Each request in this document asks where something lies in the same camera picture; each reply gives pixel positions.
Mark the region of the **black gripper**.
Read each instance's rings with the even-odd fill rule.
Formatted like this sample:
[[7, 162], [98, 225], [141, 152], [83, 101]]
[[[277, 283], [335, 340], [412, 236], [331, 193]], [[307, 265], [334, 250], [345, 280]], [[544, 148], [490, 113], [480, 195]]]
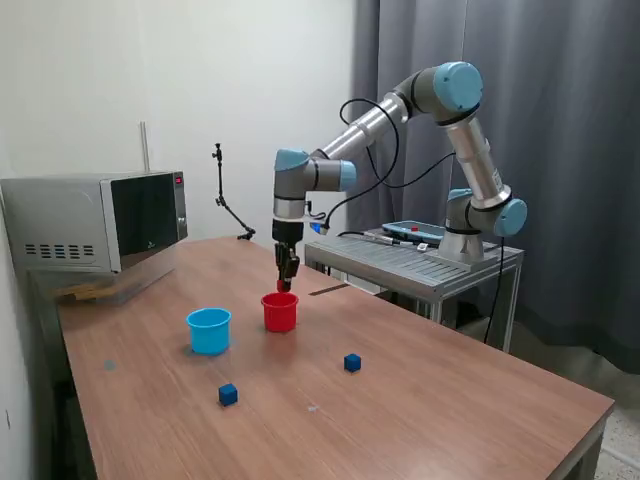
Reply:
[[278, 280], [283, 281], [283, 289], [290, 290], [296, 277], [300, 259], [296, 253], [296, 245], [303, 239], [304, 223], [274, 219], [272, 221], [272, 239], [277, 242], [275, 261], [278, 269]]

